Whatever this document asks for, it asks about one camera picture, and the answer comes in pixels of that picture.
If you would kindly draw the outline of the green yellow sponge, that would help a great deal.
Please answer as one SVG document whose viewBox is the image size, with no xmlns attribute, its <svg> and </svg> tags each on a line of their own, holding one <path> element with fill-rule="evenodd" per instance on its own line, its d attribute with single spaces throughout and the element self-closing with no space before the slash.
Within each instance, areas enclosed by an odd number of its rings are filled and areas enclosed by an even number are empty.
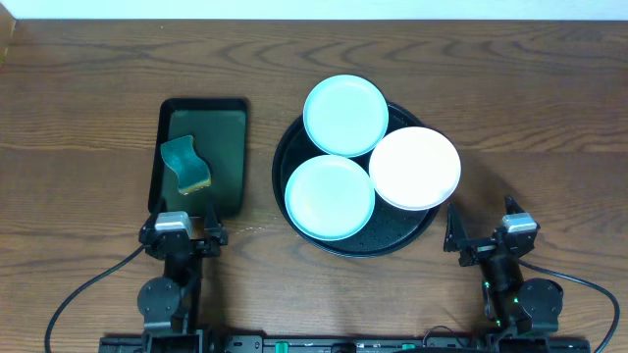
<svg viewBox="0 0 628 353">
<path fill-rule="evenodd" d="M 209 165 L 196 153 L 192 135 L 163 143 L 160 153 L 164 164 L 177 177 L 179 194 L 187 195 L 211 184 Z"/>
</svg>

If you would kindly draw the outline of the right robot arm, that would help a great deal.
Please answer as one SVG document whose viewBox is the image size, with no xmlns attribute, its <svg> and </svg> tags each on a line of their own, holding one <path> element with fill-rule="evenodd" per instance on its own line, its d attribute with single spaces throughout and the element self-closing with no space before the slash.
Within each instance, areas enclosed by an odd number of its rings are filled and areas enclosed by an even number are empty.
<svg viewBox="0 0 628 353">
<path fill-rule="evenodd" d="M 540 225 L 516 201 L 504 198 L 505 215 L 489 237 L 471 238 L 454 206 L 447 206 L 445 252 L 457 252 L 461 267 L 478 266 L 483 275 L 485 314 L 497 324 L 483 343 L 492 352 L 550 350 L 558 331 L 563 289 L 553 280 L 523 278 L 519 260 L 534 249 Z"/>
</svg>

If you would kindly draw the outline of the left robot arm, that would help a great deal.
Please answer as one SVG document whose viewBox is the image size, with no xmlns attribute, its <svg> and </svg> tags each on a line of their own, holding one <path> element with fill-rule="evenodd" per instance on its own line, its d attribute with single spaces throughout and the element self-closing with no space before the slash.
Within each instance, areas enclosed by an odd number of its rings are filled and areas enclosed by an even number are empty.
<svg viewBox="0 0 628 353">
<path fill-rule="evenodd" d="M 198 323 L 203 260 L 221 255 L 228 243 L 217 207 L 208 203 L 202 217 L 202 236 L 194 236 L 191 217 L 167 212 L 161 200 L 139 231 L 147 255 L 164 263 L 161 276 L 138 292 L 143 316 L 141 352 L 216 352 L 220 340 Z"/>
</svg>

